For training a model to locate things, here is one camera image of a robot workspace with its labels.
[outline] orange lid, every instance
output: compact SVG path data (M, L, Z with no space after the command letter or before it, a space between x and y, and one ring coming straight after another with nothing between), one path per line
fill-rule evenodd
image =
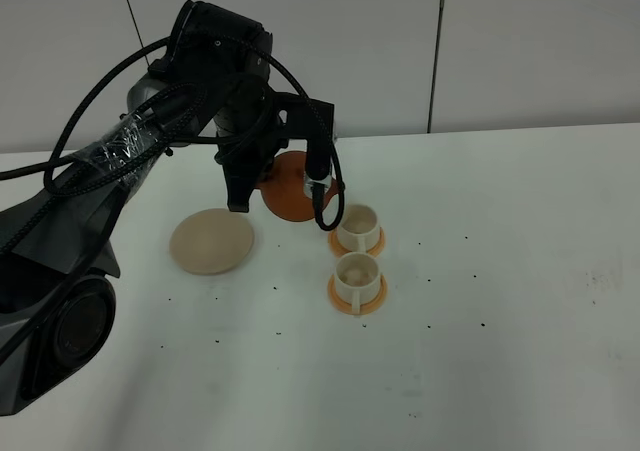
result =
M315 216L311 199L304 194L306 155L304 151L287 151L276 156L267 180L258 185L267 208L287 221L309 221ZM334 179L324 197L325 208L337 192Z

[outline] gray metal part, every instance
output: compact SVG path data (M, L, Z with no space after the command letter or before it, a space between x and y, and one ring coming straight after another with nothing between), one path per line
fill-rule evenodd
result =
M9 338L47 302L49 296L17 313L0 313L0 347L4 346ZM19 392L22 386L24 361L27 359L30 344L29 337L0 366L0 416L15 414L25 405L25 403L20 405L22 399Z
M56 184L64 183L77 169L70 166L56 178ZM99 177L99 172L89 172L86 180ZM84 257L104 228L110 211L110 194L119 186L109 184L91 193L64 199L16 246L13 252L31 261L64 274L69 274ZM33 198L0 212L0 243L8 241L46 203L51 195L42 190ZM110 276L120 277L120 267L110 243L103 248L94 262Z

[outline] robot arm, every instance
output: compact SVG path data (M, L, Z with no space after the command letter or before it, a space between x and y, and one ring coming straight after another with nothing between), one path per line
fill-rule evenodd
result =
M165 55L131 88L129 113L120 123L100 141L61 158L75 123L99 92L128 65L165 45ZM268 175L276 153L289 139L304 139L305 189L316 221L325 230L340 221L344 187L333 105L310 99L271 56L271 47L272 35L260 23L188 1L170 37L105 76L72 116L49 163L23 173L45 171L45 189L0 212L0 416L18 412L69 377L106 340L115 295L105 276L120 275L109 236L122 207L158 157L171 155L171 147L216 144L228 207L248 212L251 193ZM268 86L270 65L298 95ZM199 136L212 120L217 136ZM68 164L54 178L54 168ZM322 209L332 164L340 210L326 225ZM16 175L21 174L0 173L0 179Z

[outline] cup handle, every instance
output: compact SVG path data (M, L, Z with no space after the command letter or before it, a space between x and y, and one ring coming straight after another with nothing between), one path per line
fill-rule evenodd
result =
M358 240L358 252L359 253L366 253L367 252L367 245L364 242L364 236L359 234L359 235L356 236L356 239Z
M360 290L356 289L353 292L351 299L351 312L353 314L360 314Z

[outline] plastic wrap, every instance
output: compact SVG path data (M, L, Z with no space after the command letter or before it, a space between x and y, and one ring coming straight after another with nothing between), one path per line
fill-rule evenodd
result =
M74 156L91 164L101 175L109 174L131 162L158 141L160 131L155 126L147 126L144 119L135 113L128 114L98 141L81 149ZM120 178L121 186L133 196L155 165L154 157Z

